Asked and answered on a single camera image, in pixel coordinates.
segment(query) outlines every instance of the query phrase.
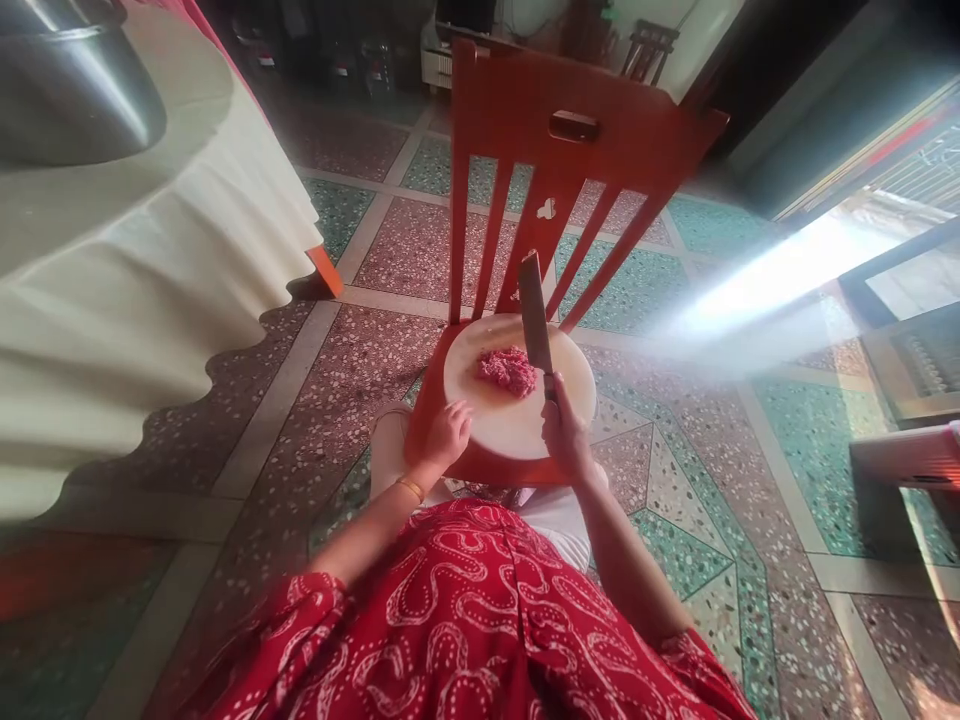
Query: knife handle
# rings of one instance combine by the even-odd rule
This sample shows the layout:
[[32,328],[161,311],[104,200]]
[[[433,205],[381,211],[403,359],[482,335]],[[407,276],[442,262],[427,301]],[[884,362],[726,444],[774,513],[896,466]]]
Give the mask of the knife handle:
[[543,374],[543,395],[549,402],[555,403],[557,401],[557,388],[553,382],[553,373]]

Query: woman's left hand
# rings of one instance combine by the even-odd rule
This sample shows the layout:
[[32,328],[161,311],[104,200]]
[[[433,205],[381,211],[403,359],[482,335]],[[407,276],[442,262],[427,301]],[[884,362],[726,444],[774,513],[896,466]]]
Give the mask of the woman's left hand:
[[442,475],[467,449],[471,412],[466,400],[458,400],[447,405],[433,421],[422,462],[430,465],[438,475]]

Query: knife blade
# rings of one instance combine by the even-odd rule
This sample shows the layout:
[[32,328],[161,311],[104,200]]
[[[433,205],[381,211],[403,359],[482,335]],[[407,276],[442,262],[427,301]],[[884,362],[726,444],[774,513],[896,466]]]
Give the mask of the knife blade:
[[536,250],[520,261],[519,285],[520,317],[523,320],[523,339],[527,345],[527,358],[531,365],[543,370],[543,387],[547,400],[556,400],[547,316],[543,309],[540,257]]

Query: hand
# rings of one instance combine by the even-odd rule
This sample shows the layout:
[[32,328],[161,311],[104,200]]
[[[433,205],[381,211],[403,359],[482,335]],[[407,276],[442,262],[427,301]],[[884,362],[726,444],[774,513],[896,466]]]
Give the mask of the hand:
[[467,449],[471,412],[466,400],[458,400],[447,405],[433,421],[422,461],[432,466],[438,475],[443,474]]
[[590,434],[587,425],[573,410],[570,396],[560,373],[553,374],[557,401],[543,404],[543,433],[550,457],[568,471],[574,483],[586,480],[595,473],[593,453],[590,452]]

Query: handle hole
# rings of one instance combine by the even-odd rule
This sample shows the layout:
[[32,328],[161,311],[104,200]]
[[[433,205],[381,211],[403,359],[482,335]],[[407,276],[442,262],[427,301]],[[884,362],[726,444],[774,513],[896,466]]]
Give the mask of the handle hole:
[[550,134],[558,140],[592,143],[600,137],[600,123],[586,115],[557,110],[550,116]]

